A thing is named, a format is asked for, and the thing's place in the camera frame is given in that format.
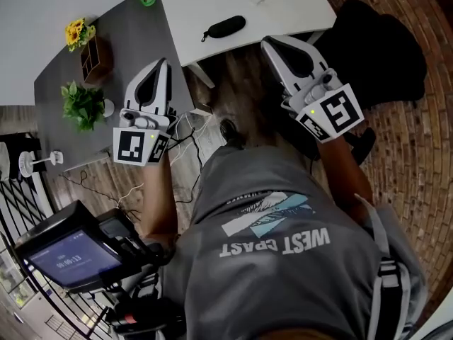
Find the small white desk fan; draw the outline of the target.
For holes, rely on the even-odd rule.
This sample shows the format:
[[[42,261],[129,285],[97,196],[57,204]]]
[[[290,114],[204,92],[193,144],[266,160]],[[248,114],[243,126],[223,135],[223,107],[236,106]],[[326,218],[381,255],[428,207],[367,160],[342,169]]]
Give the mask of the small white desk fan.
[[[55,166],[56,164],[63,164],[64,155],[60,151],[52,151],[49,157],[37,160],[34,159],[34,154],[32,152],[21,152],[18,158],[18,168],[21,176],[24,178],[31,177],[33,175],[33,167],[36,164],[41,164],[48,161],[53,166]]]

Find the green potted plant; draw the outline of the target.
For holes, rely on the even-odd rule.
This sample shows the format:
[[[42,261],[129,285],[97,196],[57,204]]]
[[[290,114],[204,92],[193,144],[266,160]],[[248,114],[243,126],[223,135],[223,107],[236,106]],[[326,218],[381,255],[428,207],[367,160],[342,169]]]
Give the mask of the green potted plant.
[[[63,117],[77,130],[93,131],[95,124],[105,121],[106,99],[100,88],[86,88],[75,81],[61,87]]]

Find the black metal railing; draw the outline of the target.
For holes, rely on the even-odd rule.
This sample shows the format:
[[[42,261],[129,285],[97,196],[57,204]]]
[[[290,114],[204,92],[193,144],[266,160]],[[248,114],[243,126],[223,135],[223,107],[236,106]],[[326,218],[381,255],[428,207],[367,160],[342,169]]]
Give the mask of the black metal railing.
[[[13,316],[42,340],[112,340],[103,306],[69,294],[39,270],[19,264],[18,238],[52,214],[33,179],[0,181],[0,290]]]

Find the black office chair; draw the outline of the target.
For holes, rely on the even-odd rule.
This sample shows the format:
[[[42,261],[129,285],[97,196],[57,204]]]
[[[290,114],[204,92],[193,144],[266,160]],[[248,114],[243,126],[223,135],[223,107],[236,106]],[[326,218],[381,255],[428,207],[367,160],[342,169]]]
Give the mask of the black office chair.
[[[425,95],[428,68],[416,38],[399,19],[363,1],[347,0],[314,46],[340,81],[351,85],[361,109],[415,103]]]

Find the yellow sunflower bouquet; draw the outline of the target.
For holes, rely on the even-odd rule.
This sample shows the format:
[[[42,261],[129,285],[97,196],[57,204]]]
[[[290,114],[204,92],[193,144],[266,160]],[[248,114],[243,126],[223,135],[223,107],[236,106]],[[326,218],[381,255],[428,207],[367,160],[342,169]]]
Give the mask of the yellow sunflower bouquet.
[[[87,25],[85,18],[79,18],[67,25],[64,32],[67,47],[70,52],[73,52],[88,44],[96,34],[96,27]]]

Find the person's grey t-shirt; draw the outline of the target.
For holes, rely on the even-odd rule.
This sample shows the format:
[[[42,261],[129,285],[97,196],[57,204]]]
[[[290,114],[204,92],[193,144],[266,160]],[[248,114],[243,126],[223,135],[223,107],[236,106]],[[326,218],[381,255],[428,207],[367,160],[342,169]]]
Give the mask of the person's grey t-shirt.
[[[162,271],[187,340],[254,340],[314,329],[337,340],[403,340],[428,289],[393,208],[363,225],[276,147],[220,147],[189,228]]]

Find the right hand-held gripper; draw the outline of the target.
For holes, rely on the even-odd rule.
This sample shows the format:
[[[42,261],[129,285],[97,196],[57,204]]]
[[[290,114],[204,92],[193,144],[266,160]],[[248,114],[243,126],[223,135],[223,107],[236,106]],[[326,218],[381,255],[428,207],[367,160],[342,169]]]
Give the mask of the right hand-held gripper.
[[[289,35],[268,35],[260,46],[287,92],[281,107],[318,142],[334,140],[364,120],[351,85],[341,83],[313,45]]]

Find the black phone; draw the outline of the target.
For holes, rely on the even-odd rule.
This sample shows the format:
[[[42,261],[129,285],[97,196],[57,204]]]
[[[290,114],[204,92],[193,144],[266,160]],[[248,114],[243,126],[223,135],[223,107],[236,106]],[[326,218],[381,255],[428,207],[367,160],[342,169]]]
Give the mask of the black phone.
[[[14,249],[43,275],[75,292],[123,265],[97,219],[79,200],[19,237]]]

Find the person's left forearm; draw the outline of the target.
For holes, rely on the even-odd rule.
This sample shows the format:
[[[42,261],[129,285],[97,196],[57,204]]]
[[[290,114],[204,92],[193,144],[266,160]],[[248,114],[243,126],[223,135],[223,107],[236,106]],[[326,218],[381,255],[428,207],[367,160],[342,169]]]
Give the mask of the person's left forearm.
[[[178,235],[178,216],[168,154],[164,153],[157,165],[144,166],[142,173],[142,236],[170,247]]]

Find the person's dark shoe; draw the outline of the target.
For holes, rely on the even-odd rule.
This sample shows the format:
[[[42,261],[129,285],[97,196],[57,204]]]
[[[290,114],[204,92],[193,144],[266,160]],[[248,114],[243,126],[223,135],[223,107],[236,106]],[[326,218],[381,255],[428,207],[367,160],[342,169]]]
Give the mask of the person's dark shoe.
[[[230,119],[224,118],[219,124],[219,129],[226,142],[225,147],[244,148],[244,136],[236,129],[235,124]]]

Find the person's right forearm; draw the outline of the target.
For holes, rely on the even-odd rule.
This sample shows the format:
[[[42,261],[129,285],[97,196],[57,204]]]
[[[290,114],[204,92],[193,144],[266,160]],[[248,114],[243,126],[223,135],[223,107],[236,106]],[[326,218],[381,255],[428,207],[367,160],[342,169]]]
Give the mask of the person's right forearm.
[[[317,147],[335,204],[357,224],[363,225],[368,216],[367,209],[355,195],[372,205],[373,194],[347,142],[338,137],[325,143],[318,142]]]

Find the white desk leg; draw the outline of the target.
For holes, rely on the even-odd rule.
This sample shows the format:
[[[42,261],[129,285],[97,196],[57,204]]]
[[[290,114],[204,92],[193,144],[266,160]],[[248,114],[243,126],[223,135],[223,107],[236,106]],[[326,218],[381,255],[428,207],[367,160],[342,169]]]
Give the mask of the white desk leg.
[[[200,66],[198,62],[190,63],[186,65],[186,67],[209,89],[213,89],[215,87],[214,82],[210,79],[206,71]]]

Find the brown wooden organizer box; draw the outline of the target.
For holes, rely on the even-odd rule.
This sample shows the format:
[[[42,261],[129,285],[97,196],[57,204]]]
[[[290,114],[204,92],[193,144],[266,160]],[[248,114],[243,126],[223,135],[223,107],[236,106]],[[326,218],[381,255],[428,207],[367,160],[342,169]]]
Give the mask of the brown wooden organizer box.
[[[113,53],[110,43],[95,35],[80,54],[81,69],[86,84],[97,84],[113,69]]]

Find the black glasses case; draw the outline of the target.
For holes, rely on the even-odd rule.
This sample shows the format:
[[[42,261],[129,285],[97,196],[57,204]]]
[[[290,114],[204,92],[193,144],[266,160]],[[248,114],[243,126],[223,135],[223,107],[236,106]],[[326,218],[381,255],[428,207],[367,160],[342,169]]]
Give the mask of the black glasses case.
[[[207,38],[220,39],[239,32],[246,25],[246,19],[243,16],[232,16],[226,20],[211,25],[204,33],[201,39],[203,43]]]

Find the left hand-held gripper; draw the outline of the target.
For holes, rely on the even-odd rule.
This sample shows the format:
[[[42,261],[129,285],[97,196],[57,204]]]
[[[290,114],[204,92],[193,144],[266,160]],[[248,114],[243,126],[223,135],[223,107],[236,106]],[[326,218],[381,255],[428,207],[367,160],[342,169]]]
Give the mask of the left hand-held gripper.
[[[113,128],[114,162],[158,164],[168,147],[177,117],[167,116],[171,66],[162,58],[148,64],[128,84],[119,127]]]

